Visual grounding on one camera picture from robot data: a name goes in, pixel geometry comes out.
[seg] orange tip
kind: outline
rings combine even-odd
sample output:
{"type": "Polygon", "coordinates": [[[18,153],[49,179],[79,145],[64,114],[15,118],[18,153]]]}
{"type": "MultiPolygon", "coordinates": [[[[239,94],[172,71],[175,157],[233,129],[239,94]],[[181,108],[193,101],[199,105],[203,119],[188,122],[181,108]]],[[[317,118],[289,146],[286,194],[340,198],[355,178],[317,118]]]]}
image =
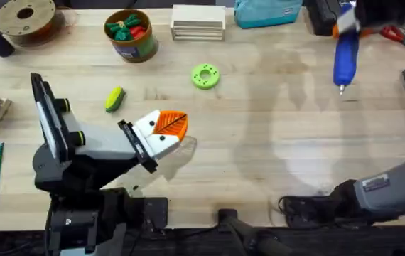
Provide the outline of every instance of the orange tip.
{"type": "Polygon", "coordinates": [[[332,36],[333,36],[333,38],[340,37],[340,32],[338,31],[338,25],[333,26],[333,28],[332,28],[332,36]]]}
{"type": "Polygon", "coordinates": [[[182,142],[188,128],[188,115],[176,110],[160,110],[154,134],[176,135],[182,142]]]}
{"type": "Polygon", "coordinates": [[[373,29],[365,29],[362,32],[360,32],[360,38],[367,37],[367,36],[369,36],[369,35],[371,35],[373,33],[374,33],[373,29]]]}

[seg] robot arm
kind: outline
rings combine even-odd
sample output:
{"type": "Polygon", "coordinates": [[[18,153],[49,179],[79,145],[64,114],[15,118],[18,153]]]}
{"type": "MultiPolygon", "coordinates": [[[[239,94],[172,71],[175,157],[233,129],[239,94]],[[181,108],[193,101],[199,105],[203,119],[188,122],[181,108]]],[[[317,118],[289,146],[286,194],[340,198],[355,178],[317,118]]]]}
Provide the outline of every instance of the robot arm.
{"type": "Polygon", "coordinates": [[[96,127],[78,122],[70,102],[56,99],[39,74],[32,73],[31,81],[45,139],[33,157],[35,185],[51,195],[46,254],[120,252],[116,241],[126,229],[164,228],[167,198],[131,198],[125,188],[101,188],[138,164],[153,173],[156,161],[185,137],[187,114],[155,110],[134,124],[96,127]]]}
{"type": "Polygon", "coordinates": [[[188,116],[178,111],[155,110],[134,124],[97,127],[78,122],[67,99],[56,99],[39,74],[31,74],[33,95],[45,138],[33,168],[36,187],[69,196],[98,190],[137,164],[149,172],[179,146],[188,116]]]}
{"type": "Polygon", "coordinates": [[[284,196],[288,226],[372,225],[405,215],[405,163],[382,174],[349,180],[329,196],[284,196]]]}

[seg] blue bag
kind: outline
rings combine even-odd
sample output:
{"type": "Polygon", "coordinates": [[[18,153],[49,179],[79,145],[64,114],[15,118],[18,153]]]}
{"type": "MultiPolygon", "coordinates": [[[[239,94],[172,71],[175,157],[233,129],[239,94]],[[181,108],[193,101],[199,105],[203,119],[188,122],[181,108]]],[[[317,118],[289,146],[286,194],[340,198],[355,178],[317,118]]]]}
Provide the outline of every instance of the blue bag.
{"type": "Polygon", "coordinates": [[[241,28],[292,23],[301,7],[302,0],[236,0],[234,19],[241,28]]]}

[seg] black mount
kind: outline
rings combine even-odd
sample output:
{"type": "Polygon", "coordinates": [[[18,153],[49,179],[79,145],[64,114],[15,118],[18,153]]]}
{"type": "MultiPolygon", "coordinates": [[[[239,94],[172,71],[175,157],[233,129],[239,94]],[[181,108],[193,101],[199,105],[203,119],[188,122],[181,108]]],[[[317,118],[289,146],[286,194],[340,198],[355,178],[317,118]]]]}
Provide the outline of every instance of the black mount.
{"type": "Polygon", "coordinates": [[[75,143],[67,128],[63,113],[70,111],[70,103],[55,99],[50,85],[39,74],[32,73],[31,82],[45,139],[33,157],[35,185],[51,197],[45,226],[46,255],[81,247],[92,253],[101,244],[111,247],[108,240],[115,235],[123,238],[124,232],[118,232],[120,226],[165,228],[167,198],[131,198],[125,188],[101,189],[137,164],[151,173],[155,171],[156,162],[138,151],[142,145],[131,124],[121,121],[119,126],[136,150],[132,159],[93,159],[76,154],[77,147],[85,144],[85,136],[79,131],[76,137],[81,140],[75,143]]]}

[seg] black clamp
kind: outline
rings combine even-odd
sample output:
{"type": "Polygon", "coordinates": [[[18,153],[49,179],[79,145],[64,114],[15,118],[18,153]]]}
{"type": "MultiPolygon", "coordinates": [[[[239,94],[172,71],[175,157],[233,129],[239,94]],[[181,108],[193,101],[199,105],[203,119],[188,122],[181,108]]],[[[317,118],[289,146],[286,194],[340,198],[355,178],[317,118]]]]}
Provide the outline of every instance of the black clamp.
{"type": "Polygon", "coordinates": [[[122,120],[117,123],[122,131],[124,131],[126,138],[129,140],[133,146],[134,151],[136,152],[136,158],[139,160],[139,163],[149,172],[154,173],[157,170],[157,162],[153,160],[143,144],[139,140],[138,136],[133,130],[133,124],[131,122],[127,123],[125,120],[122,120]]]}

